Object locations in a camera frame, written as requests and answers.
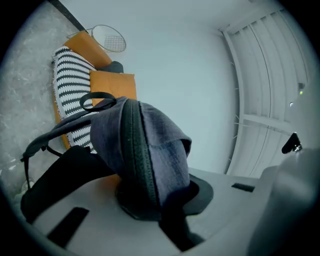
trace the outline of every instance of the backpack strap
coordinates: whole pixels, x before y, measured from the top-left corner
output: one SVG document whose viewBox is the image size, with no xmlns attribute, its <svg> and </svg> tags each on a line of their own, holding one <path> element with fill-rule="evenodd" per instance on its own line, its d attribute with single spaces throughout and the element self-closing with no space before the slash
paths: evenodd
<svg viewBox="0 0 320 256">
<path fill-rule="evenodd" d="M 104 99 L 99 102 L 96 106 L 92 108 L 85 108 L 84 103 L 90 99 Z M 107 110 L 113 107 L 117 103 L 116 98 L 107 92 L 91 92 L 80 98 L 80 105 L 84 109 L 84 111 L 75 113 L 63 121 L 58 123 L 51 131 L 40 135 L 36 139 L 34 139 L 26 148 L 25 152 L 22 154 L 21 162 L 24 162 L 24 172 L 25 178 L 27 182 L 28 189 L 30 189 L 29 184 L 29 158 L 33 157 L 40 149 L 48 150 L 50 153 L 60 157 L 62 154 L 53 150 L 49 147 L 49 141 L 59 137 L 63 134 L 67 134 L 73 132 L 77 129 L 80 129 L 84 126 L 91 124 L 91 119 L 93 115 L 87 115 L 90 112 L 99 112 L 103 110 Z"/>
</svg>

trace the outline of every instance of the gray carpet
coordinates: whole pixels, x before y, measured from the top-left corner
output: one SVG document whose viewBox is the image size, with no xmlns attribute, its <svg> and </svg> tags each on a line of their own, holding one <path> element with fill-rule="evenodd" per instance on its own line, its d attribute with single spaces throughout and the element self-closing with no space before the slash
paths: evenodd
<svg viewBox="0 0 320 256">
<path fill-rule="evenodd" d="M 27 145 L 55 125 L 51 89 L 52 53 L 78 30 L 49 2 L 44 2 L 20 29 L 0 67 L 0 182 L 10 198 L 25 182 L 20 162 Z M 50 146 L 63 153 L 61 138 Z M 45 151 L 29 162 L 36 181 L 57 159 Z"/>
</svg>

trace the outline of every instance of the black slot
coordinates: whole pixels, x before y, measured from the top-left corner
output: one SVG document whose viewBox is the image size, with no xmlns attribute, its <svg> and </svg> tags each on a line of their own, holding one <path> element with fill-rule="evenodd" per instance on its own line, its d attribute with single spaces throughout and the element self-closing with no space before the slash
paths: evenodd
<svg viewBox="0 0 320 256">
<path fill-rule="evenodd" d="M 56 245 L 64 248 L 88 214 L 88 210 L 73 208 L 66 217 L 47 236 Z"/>
<path fill-rule="evenodd" d="M 232 188 L 238 189 L 238 190 L 243 190 L 243 191 L 247 191 L 247 192 L 253 192 L 255 187 L 254 186 L 250 186 L 250 185 L 245 185 L 245 184 L 240 184 L 240 183 L 234 183 L 232 186 Z"/>
</svg>

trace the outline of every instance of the orange cushion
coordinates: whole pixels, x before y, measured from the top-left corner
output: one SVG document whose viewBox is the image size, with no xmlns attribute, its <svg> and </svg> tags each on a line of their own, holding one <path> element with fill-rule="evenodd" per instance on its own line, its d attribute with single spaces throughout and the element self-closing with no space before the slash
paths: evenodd
<svg viewBox="0 0 320 256">
<path fill-rule="evenodd" d="M 118 98 L 126 96 L 129 99 L 137 99 L 136 82 L 134 74 L 119 74 L 105 71 L 90 71 L 90 91 L 112 94 Z M 95 106 L 102 99 L 92 99 Z"/>
<path fill-rule="evenodd" d="M 87 32 L 81 31 L 64 43 L 75 53 L 84 57 L 95 68 L 109 65 L 112 60 Z"/>
</svg>

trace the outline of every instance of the striped pillow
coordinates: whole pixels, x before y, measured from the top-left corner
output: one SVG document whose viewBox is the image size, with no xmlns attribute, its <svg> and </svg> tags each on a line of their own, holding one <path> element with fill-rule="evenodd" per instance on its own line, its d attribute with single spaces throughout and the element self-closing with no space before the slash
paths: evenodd
<svg viewBox="0 0 320 256">
<path fill-rule="evenodd" d="M 53 53 L 54 78 L 53 92 L 58 114 L 61 120 L 75 113 L 81 112 L 80 98 L 90 93 L 90 74 L 95 67 L 79 54 L 73 52 L 67 46 L 62 46 Z M 92 100 L 84 104 L 86 108 L 92 108 Z M 97 153 L 90 141 L 90 128 L 85 126 L 67 134 L 71 146 L 79 145 L 90 147 L 92 153 Z"/>
</svg>

